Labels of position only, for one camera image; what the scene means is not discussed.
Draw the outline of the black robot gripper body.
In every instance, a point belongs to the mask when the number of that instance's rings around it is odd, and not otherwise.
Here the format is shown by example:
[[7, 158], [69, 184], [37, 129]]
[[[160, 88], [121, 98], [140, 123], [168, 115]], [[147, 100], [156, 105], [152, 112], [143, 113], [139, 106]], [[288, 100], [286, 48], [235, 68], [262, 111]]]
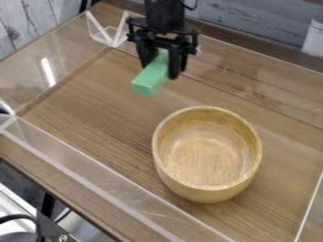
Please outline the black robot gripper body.
[[182, 44], [188, 55], [198, 53], [199, 32], [186, 25], [184, 9], [150, 9], [144, 17], [128, 17], [127, 26], [129, 42], [147, 39], [167, 50]]

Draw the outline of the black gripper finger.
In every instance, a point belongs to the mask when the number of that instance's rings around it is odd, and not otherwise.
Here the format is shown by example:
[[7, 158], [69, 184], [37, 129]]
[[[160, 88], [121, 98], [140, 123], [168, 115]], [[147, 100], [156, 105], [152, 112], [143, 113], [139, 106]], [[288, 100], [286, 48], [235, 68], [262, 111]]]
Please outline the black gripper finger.
[[135, 44], [142, 66], [146, 67], [158, 56], [159, 50], [151, 40], [136, 39]]
[[170, 47], [170, 79], [178, 79], [187, 67], [188, 54], [182, 44]]

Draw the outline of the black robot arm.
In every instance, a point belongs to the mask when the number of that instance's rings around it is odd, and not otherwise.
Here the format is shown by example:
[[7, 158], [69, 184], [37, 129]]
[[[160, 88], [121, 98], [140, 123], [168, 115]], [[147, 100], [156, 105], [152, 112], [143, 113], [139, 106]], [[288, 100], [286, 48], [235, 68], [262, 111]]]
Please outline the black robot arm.
[[184, 0], [144, 0], [146, 16], [127, 18], [127, 40], [135, 43], [142, 66], [168, 51], [168, 78], [187, 69], [188, 56], [198, 53], [199, 31], [186, 24], [186, 10], [195, 10]]

